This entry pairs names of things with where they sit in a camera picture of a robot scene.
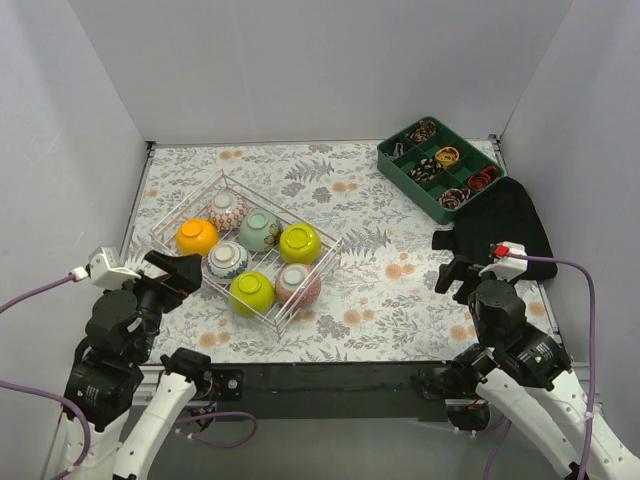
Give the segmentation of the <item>blue floral white bowl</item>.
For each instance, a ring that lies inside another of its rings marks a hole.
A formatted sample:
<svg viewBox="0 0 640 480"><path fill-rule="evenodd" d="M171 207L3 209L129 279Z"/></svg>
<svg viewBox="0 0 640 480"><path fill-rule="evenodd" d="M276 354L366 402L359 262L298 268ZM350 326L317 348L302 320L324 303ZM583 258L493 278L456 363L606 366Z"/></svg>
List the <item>blue floral white bowl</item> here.
<svg viewBox="0 0 640 480"><path fill-rule="evenodd" d="M249 251L235 241L220 241L207 256L207 271L213 280L228 285L252 268Z"/></svg>

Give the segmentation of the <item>lime green bowl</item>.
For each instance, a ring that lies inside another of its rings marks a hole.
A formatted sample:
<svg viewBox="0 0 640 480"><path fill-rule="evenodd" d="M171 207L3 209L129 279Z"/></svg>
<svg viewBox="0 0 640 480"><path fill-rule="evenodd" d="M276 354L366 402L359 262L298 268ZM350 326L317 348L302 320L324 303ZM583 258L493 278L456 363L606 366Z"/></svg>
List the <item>lime green bowl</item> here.
<svg viewBox="0 0 640 480"><path fill-rule="evenodd" d="M287 264L311 264L317 260L322 242L316 230L308 224L296 223L281 234L279 253Z"/></svg>
<svg viewBox="0 0 640 480"><path fill-rule="evenodd" d="M230 287L230 305L239 315L266 314L275 300L270 280L262 273L249 271L236 277Z"/></svg>

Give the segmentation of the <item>white wire dish rack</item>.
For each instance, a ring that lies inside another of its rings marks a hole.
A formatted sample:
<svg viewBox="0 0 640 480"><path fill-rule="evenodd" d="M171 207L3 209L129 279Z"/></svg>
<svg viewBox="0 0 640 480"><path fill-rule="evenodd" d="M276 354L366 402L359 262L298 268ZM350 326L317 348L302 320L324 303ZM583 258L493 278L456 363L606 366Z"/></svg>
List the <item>white wire dish rack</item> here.
<svg viewBox="0 0 640 480"><path fill-rule="evenodd" d="M282 335L319 298L343 243L218 172L152 229L167 253L199 253L203 280L234 313Z"/></svg>

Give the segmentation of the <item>mint green floral bowl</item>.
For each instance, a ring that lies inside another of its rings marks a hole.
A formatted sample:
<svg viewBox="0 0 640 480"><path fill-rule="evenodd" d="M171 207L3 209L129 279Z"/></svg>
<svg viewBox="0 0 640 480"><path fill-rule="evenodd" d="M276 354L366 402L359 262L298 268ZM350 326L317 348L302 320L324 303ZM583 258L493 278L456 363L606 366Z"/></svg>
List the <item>mint green floral bowl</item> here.
<svg viewBox="0 0 640 480"><path fill-rule="evenodd" d="M274 214L253 209L242 221L238 241L250 252L264 253L277 246L282 231L282 224Z"/></svg>

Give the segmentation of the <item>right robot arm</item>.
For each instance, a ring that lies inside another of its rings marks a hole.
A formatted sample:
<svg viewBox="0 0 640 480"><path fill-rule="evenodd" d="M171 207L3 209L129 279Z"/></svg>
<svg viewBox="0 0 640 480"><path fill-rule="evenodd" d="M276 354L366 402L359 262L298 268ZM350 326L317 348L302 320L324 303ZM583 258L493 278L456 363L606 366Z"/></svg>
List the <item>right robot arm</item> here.
<svg viewBox="0 0 640 480"><path fill-rule="evenodd" d="M455 256L439 268L435 290L461 282L477 341L444 373L454 392L488 401L533 442L564 479L636 479L639 458L616 436L582 387L567 351L531 324L515 285L531 256L523 246L493 247L491 264Z"/></svg>

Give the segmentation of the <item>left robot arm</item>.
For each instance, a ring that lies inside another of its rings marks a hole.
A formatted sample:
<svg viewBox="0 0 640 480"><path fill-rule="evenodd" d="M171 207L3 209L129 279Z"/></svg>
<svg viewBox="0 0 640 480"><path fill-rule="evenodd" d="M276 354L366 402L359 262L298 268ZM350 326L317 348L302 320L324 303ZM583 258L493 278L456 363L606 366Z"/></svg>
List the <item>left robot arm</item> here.
<svg viewBox="0 0 640 480"><path fill-rule="evenodd" d="M64 391L63 479L144 479L181 410L213 386L208 356L180 348L162 358L152 400L127 439L120 438L144 375L162 317L202 284L199 254L151 250L145 261L158 277L125 267L112 247L98 248L83 274L103 293L76 347Z"/></svg>

